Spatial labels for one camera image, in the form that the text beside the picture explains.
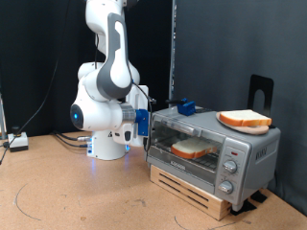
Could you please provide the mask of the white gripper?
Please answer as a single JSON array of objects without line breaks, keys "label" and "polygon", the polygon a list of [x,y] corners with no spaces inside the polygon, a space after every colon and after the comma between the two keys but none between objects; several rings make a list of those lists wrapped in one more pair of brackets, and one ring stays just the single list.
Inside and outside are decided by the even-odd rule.
[{"label": "white gripper", "polygon": [[[133,85],[121,103],[122,123],[113,130],[113,140],[122,145],[141,147],[143,139],[149,135],[149,88],[146,85]],[[149,98],[149,104],[156,104],[157,100]]]}]

